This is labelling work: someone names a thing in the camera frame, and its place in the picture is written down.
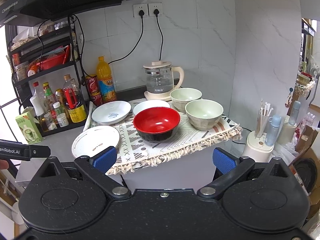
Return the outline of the person's left hand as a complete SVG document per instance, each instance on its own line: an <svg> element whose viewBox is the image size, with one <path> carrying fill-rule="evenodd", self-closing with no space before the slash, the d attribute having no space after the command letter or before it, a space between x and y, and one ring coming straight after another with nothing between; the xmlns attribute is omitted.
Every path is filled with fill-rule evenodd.
<svg viewBox="0 0 320 240"><path fill-rule="evenodd" d="M9 163L6 160L0 160L0 170L7 170Z"/></svg>

